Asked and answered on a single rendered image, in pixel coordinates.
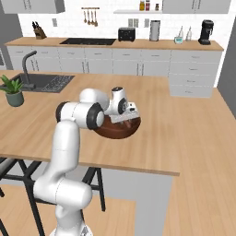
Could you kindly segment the black metal stool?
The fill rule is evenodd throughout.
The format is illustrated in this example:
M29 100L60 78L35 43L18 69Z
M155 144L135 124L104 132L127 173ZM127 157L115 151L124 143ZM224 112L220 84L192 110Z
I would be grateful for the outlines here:
M0 180L4 178L4 176L11 170L11 168L17 163L16 159L7 159L7 158L0 158ZM2 232L3 236L9 236L4 223L0 219L0 231Z
M39 198L35 198L33 196L33 184L34 181L31 179L31 175L38 169L41 165L40 161L34 160L28 167L26 166L23 159L17 159L17 163L20 166L20 169L23 172L22 176L12 175L9 172L4 176L3 179L13 180L13 181L20 181L23 182L26 188L27 196L29 199L29 204L33 213L33 217L36 222L36 226L40 236L45 236L44 229L41 223L41 217L39 214L39 210L37 208L38 203L45 204L45 201L40 200ZM82 179L83 183L87 183L91 186L93 190L100 192L100 205L101 210L105 211L105 198L104 198L104 191L103 191L103 182L102 182L102 175L101 175L101 168L94 168L89 167L85 176Z

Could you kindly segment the grey base cupboards run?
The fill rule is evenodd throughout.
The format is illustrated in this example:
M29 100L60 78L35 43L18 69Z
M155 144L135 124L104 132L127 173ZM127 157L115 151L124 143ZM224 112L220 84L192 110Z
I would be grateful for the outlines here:
M82 47L9 46L12 66L22 68L23 57L31 71L166 77L170 94L209 98L215 83L220 51L107 49Z

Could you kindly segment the black coffee machine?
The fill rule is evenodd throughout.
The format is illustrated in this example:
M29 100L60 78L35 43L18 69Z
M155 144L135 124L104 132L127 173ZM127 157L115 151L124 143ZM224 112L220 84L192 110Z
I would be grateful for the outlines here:
M202 45L210 45L210 39L209 36L212 34L214 27L214 22L209 19L205 19L202 22L202 29L201 29L201 34L200 38L198 39L198 42Z

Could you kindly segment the rail with hanging wooden tools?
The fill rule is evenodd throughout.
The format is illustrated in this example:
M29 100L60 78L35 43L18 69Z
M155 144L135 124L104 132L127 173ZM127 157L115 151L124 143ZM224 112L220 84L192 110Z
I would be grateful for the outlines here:
M82 7L81 10L84 13L84 22L88 25L97 27L98 20L97 20L97 11L99 10L98 7Z

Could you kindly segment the dark sink basin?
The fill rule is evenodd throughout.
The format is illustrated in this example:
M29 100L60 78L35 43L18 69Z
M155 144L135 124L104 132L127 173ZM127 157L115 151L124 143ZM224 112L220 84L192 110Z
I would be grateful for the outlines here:
M19 80L23 84L23 91L60 93L74 78L66 75L28 74L26 79L24 73L20 73L11 81Z

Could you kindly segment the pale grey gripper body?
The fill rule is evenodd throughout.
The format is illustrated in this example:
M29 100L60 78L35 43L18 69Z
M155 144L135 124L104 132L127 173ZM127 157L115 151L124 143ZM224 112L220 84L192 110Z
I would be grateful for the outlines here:
M132 120L139 117L139 112L137 110L127 110L123 114L111 115L111 122L113 124L120 123L127 120Z

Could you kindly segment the black toaster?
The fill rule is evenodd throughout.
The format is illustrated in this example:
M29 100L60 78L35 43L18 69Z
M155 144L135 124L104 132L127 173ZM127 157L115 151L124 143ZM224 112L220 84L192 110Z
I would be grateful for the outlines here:
M118 41L134 41L136 39L135 28L119 28Z

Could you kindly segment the grey tall fridge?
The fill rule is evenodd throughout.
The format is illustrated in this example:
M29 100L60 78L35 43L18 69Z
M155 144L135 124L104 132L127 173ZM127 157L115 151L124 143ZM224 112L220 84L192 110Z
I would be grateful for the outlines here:
M218 91L236 119L236 38L231 38L218 81Z

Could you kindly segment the green plant in grey pot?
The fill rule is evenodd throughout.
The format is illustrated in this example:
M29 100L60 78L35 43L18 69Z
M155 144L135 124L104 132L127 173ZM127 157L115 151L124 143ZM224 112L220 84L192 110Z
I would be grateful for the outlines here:
M2 75L0 79L3 81L4 85L0 87L0 90L6 93L6 100L8 104L12 107L19 107L24 103L23 93L21 88L23 83L17 80L9 80L8 77Z

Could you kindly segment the dark grey tap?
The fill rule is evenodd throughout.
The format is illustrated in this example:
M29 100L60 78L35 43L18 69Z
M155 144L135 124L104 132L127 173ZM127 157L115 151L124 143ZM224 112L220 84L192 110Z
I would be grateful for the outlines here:
M27 53L22 59L22 68L23 68L24 76L26 78L26 83L23 86L25 89L33 90L36 88L36 86L34 84L30 83L30 78L29 78L27 65L26 65L27 59L30 58L32 55L35 55L36 53L37 53L37 51L32 51L30 53Z

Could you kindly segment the wooden knife block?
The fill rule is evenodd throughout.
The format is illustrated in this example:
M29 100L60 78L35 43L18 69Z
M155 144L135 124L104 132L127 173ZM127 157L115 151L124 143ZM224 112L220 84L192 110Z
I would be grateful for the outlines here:
M43 29L39 26L37 21L32 22L32 27L36 36L37 40L43 40L46 38L46 35L43 31Z

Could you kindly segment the white wall shelf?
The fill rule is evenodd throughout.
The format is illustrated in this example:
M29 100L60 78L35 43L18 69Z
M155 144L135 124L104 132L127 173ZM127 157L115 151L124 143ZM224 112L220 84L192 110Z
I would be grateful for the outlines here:
M162 14L162 11L149 10L140 11L134 9L117 9L113 11L113 14Z

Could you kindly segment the brown wooden bowl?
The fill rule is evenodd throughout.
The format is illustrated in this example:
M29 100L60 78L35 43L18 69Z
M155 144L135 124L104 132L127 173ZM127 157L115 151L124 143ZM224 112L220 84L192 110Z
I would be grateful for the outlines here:
M95 129L95 132L100 136L110 139L124 139L133 135L137 131L140 124L140 117L123 121L122 123L113 124L111 118L106 115L103 125Z

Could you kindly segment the black hob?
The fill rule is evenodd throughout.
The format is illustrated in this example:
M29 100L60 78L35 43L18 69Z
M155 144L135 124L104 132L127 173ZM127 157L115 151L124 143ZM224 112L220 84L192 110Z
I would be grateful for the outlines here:
M68 38L60 42L64 45L112 45L116 39L103 39L103 38Z

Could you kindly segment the grey tall oven cabinet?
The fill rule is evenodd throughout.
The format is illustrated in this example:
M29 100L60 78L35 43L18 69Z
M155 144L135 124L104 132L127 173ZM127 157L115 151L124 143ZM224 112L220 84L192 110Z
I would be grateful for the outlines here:
M21 37L22 30L18 15L6 14L0 2L0 67L1 62L4 62L6 69L13 69L6 43Z

